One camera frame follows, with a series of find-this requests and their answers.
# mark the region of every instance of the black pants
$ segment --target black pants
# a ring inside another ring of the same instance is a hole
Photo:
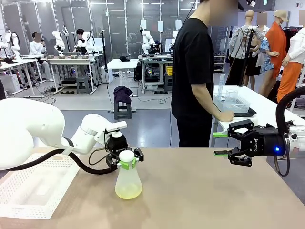
[[[242,70],[244,65],[244,59],[236,58],[234,63],[233,63],[233,59],[234,59],[233,57],[230,57],[230,61],[232,63],[230,64],[231,71],[225,85],[237,86],[239,85],[241,77],[243,77]]]
[[[189,124],[185,121],[177,120],[179,132],[179,147],[182,148],[203,148],[209,147],[212,118],[204,123],[193,122]]]
[[[0,79],[0,100],[5,99],[4,87]]]

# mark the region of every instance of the black t-shirt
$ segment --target black t-shirt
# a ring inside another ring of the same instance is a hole
[[[199,104],[191,85],[206,84],[213,97],[214,48],[207,26],[189,18],[179,30],[173,53],[172,113],[179,121],[211,122],[212,116]]]

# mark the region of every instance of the plastic bottle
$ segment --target plastic bottle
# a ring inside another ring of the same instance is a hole
[[[142,183],[136,169],[138,159],[134,152],[124,150],[120,152],[119,175],[115,185],[115,193],[122,199],[136,198],[142,192]]]

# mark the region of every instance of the clear plastic basket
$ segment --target clear plastic basket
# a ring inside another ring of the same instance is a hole
[[[236,103],[228,104],[225,103],[225,95],[218,96],[214,94],[213,102],[220,111],[233,111],[236,114],[245,114],[248,113],[250,108],[250,103],[241,97],[237,97]]]
[[[42,155],[33,154],[26,163]],[[0,216],[50,219],[79,169],[69,156],[58,155],[13,172],[0,185]]]

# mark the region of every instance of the yellow liquid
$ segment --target yellow liquid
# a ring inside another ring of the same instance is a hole
[[[136,198],[142,192],[142,185],[130,184],[123,187],[115,187],[115,193],[122,199]]]

